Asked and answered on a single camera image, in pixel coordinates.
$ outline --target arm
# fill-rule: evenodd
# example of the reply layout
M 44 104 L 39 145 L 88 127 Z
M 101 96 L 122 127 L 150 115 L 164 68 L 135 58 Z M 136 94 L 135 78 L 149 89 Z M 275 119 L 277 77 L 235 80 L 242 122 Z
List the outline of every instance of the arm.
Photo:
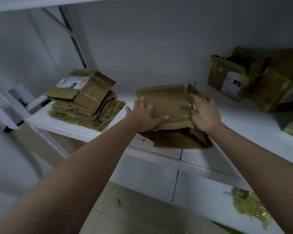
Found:
M 153 105 L 135 101 L 126 117 L 33 186 L 1 218 L 0 233 L 78 233 L 121 155 L 137 132 L 168 119 L 151 119 Z
M 219 145 L 283 231 L 293 233 L 293 163 L 225 126 L 213 100 L 191 98 L 195 125 Z

